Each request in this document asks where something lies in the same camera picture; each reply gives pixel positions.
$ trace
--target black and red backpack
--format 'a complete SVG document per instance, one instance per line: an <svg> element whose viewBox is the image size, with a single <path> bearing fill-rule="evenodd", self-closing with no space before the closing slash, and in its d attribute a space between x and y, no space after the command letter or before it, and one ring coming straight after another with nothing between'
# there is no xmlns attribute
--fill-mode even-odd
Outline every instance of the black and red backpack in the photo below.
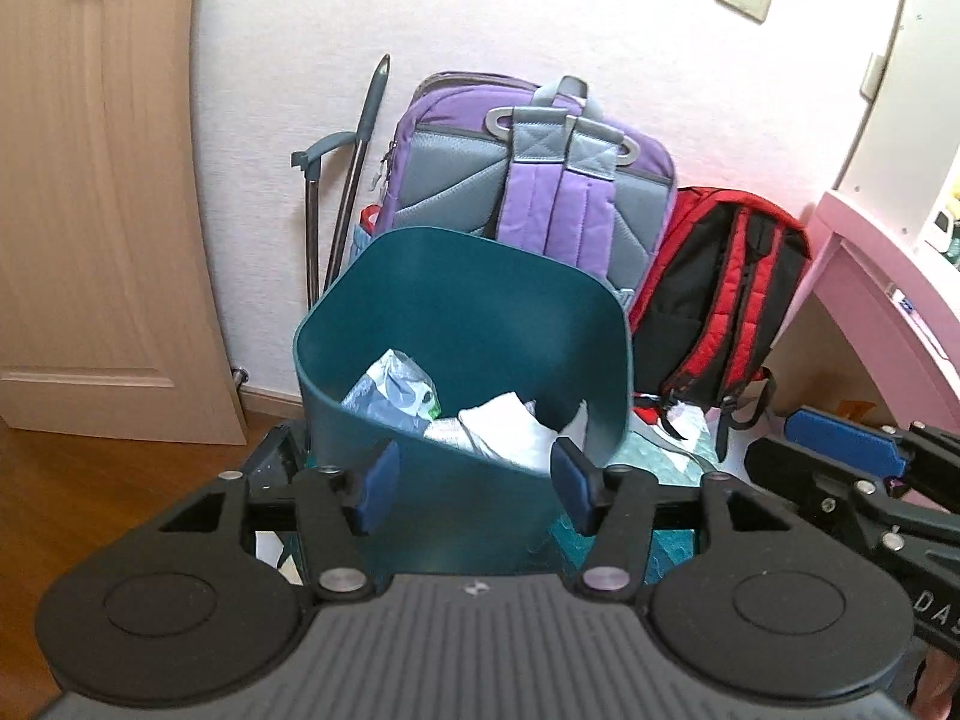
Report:
<svg viewBox="0 0 960 720"><path fill-rule="evenodd" d="M763 361L810 261L803 225L748 191L680 189L658 255L630 309L635 405L664 418L680 402L717 407L717 454L776 387ZM757 413L733 419L751 381L766 378Z"/></svg>

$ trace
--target wooden door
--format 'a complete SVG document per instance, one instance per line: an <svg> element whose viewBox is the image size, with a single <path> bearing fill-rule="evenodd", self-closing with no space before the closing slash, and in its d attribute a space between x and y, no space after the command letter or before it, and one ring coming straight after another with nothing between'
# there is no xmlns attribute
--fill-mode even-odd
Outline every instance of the wooden door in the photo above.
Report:
<svg viewBox="0 0 960 720"><path fill-rule="evenodd" d="M238 443L190 131L193 0L0 0L0 416Z"/></svg>

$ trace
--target blue rubber pad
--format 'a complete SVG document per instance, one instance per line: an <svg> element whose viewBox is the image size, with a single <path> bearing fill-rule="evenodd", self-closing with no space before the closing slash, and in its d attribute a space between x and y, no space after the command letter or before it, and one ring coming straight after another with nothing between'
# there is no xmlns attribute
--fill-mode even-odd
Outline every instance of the blue rubber pad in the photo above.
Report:
<svg viewBox="0 0 960 720"><path fill-rule="evenodd" d="M550 450L550 481L573 527L578 533L589 533L593 507L590 504L587 474L565 450L564 444L565 442L558 440Z"/></svg>
<svg viewBox="0 0 960 720"><path fill-rule="evenodd" d="M388 443L364 474L363 494L354 509L360 533L372 533L390 514L400 480L400 447Z"/></svg>
<svg viewBox="0 0 960 720"><path fill-rule="evenodd" d="M784 437L814 452L881 479L904 475L906 462L892 437L814 409L786 419Z"/></svg>

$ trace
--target ribbed black surface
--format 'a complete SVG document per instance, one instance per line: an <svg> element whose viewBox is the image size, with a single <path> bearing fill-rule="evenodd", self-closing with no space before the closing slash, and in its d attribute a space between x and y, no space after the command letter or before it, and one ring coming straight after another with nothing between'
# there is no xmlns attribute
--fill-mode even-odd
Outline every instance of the ribbed black surface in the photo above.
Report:
<svg viewBox="0 0 960 720"><path fill-rule="evenodd" d="M398 577L380 599L329 608L261 682L186 709L119 709L68 694L44 720L899 720L877 694L846 706L749 704L701 685L635 615L554 576Z"/></svg>

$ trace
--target backpack handle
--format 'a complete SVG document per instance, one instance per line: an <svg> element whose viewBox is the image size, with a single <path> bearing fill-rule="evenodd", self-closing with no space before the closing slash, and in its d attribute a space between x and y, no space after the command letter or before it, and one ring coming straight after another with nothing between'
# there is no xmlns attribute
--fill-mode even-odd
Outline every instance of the backpack handle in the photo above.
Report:
<svg viewBox="0 0 960 720"><path fill-rule="evenodd" d="M510 127L504 127L504 125L500 123L500 120L512 117L513 114L514 108L512 105L505 105L501 108L491 108L487 111L487 117L484 119L484 127L486 127L487 132L494 137L507 142L510 140ZM566 115L565 132L568 137L569 134L573 132L573 128L576 127L578 118L579 117L573 114ZM623 151L616 156L616 164L621 167L632 165L637 160L637 157L640 156L640 144L629 135L624 135L621 146L623 146Z"/></svg>
<svg viewBox="0 0 960 720"><path fill-rule="evenodd" d="M596 98L590 94L589 84L584 79L578 79L577 76L564 76L554 83L541 86L534 92L530 100L531 105L549 108L553 105L557 95L570 95L573 98L582 98L584 100L583 116L586 119L593 119L594 122L603 121L603 110Z"/></svg>

